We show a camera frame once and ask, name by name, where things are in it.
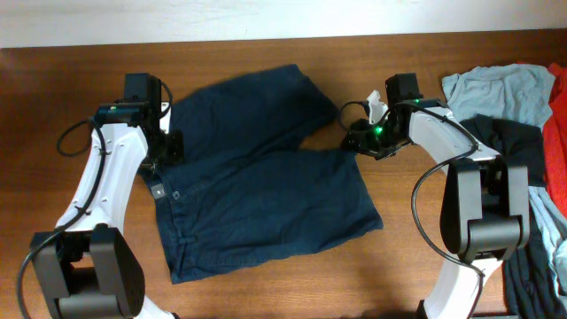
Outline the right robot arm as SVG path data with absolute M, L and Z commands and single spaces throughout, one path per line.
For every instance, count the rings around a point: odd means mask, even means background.
M 396 74 L 385 88 L 385 101 L 376 90 L 360 101 L 366 115 L 346 126 L 341 147 L 381 160 L 419 145 L 434 160 L 416 182 L 410 205 L 418 232 L 444 263 L 416 317 L 471 318 L 489 277 L 528 242 L 527 168 L 475 138 L 446 103 L 424 98 L 416 74 Z M 438 171 L 446 175 L 442 247 L 426 234 L 417 210 L 418 191 Z

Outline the navy blue shorts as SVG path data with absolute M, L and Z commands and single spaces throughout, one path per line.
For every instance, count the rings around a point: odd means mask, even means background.
M 142 172 L 173 283 L 320 253 L 382 228 L 354 153 L 301 145 L 336 116 L 295 65 L 174 105 L 184 160 Z

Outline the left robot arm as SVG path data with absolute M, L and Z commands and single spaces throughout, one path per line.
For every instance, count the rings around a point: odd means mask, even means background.
M 36 232 L 19 269 L 33 266 L 53 318 L 172 318 L 145 292 L 143 269 L 123 231 L 136 174 L 183 161 L 173 102 L 158 77 L 127 74 L 121 98 L 85 120 L 92 129 L 82 178 L 52 231 Z

